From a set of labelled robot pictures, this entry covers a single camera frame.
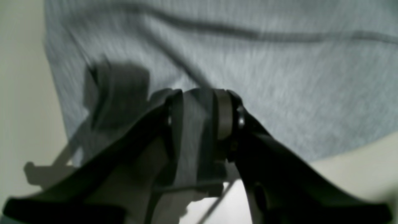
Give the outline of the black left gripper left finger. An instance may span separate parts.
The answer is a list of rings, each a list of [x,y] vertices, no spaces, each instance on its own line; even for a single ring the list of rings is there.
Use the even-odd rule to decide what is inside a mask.
[[[163,105],[141,118],[115,143],[54,186],[31,197],[9,198],[3,214],[23,224],[122,224],[126,210],[116,205],[89,204],[85,199],[108,178],[122,159],[138,159],[159,134],[167,136],[165,153],[176,157],[172,139],[172,115],[182,101],[181,90],[173,90]]]

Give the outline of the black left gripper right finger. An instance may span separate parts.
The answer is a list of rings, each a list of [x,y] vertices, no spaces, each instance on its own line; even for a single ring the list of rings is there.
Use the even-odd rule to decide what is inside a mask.
[[[215,159],[235,164],[254,224],[388,224],[386,203],[340,189],[276,140],[235,92],[213,90]]]

